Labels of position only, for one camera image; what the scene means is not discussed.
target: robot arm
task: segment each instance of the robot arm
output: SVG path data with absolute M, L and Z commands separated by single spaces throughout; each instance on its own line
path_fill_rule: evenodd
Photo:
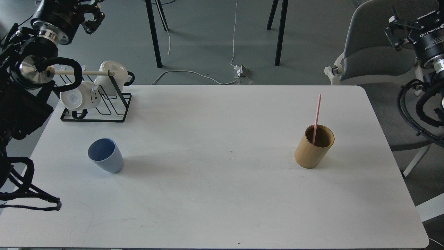
M 18 29 L 14 24 L 0 44 L 0 187 L 7 179 L 18 186 L 12 193 L 1 193 L 0 200 L 40 198 L 55 203 L 54 207 L 0 205 L 36 210 L 59 210 L 60 199 L 32 185 L 34 165 L 26 157 L 8 157 L 6 146 L 12 138 L 21 140 L 41 127 L 53 112 L 47 104 L 51 92 L 59 93 L 77 88 L 82 81 L 80 64 L 73 59 L 58 57 L 59 44 L 70 44 L 80 25 L 93 33 L 105 15 L 99 0 L 83 4 L 85 0 L 43 0 L 31 19 L 32 28 Z M 92 13 L 93 20 L 84 14 Z M 75 81 L 55 86 L 53 65 L 68 65 L 74 69 Z M 28 89 L 40 89 L 32 95 Z M 20 176 L 14 163 L 24 163 L 26 171 Z
M 404 96 L 410 88 L 420 88 L 424 94 L 416 104 L 418 117 L 429 125 L 444 126 L 444 0 L 438 0 L 437 10 L 419 17 L 416 21 L 406 21 L 398 17 L 395 8 L 392 8 L 393 16 L 389 19 L 389 25 L 384 28 L 388 40 L 396 50 L 401 50 L 406 44 L 412 44 L 420 66 L 424 69 L 434 68 L 435 72 L 426 76 L 428 81 L 418 79 L 409 82 L 398 95 L 398 108 L 401 116 L 410 124 L 418 135 L 423 135 L 434 143 L 444 147 L 444 139 L 431 134 L 409 115 Z M 396 37 L 394 31 L 403 29 L 408 32 L 407 37 Z M 439 118 L 435 120 L 424 113 L 425 103 L 436 94 L 440 94 L 442 100 L 434 111 Z

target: power outlet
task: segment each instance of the power outlet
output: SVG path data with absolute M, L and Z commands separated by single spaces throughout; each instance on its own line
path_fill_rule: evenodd
M 252 72 L 252 70 L 247 69 L 244 65 L 240 65 L 240 66 L 236 65 L 234 67 L 234 71 L 236 72 L 234 74 L 235 78 L 237 78 L 237 77 L 239 77 L 239 78 L 250 78 L 251 72 Z

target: mug handle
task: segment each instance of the mug handle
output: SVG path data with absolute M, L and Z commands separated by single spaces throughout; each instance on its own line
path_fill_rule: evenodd
M 133 72 L 128 71 L 128 75 L 131 76 L 131 80 L 129 82 L 124 83 L 124 86 L 130 86 L 131 84 L 133 84 L 134 80 L 136 79 L 136 76 L 134 75 Z
M 85 118 L 86 114 L 88 114 L 87 109 L 82 110 L 82 114 L 80 116 L 77 116 L 77 111 L 71 111 L 72 118 L 76 120 L 82 120 L 83 118 Z

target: wooden stick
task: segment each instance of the wooden stick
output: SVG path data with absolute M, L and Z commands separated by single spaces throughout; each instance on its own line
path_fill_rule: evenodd
M 54 74 L 56 75 L 74 75 L 74 70 L 55 70 Z M 108 72 L 106 71 L 82 71 L 82 75 L 86 76 L 107 76 Z M 110 76 L 115 75 L 113 71 L 110 72 Z

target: white cup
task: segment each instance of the white cup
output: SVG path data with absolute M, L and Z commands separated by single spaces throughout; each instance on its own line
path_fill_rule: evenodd
M 127 81 L 128 71 L 122 64 L 115 61 L 105 61 L 100 65 L 99 71 L 114 72 L 114 79 L 119 87 L 120 92 L 123 90 L 123 85 Z M 109 76 L 97 76 L 94 83 L 102 86 L 105 94 L 108 96 L 117 96 L 117 91 L 114 88 Z
M 60 92 L 59 97 L 65 108 L 71 111 L 95 108 L 102 100 L 98 86 L 92 81 L 82 81 L 79 87 Z

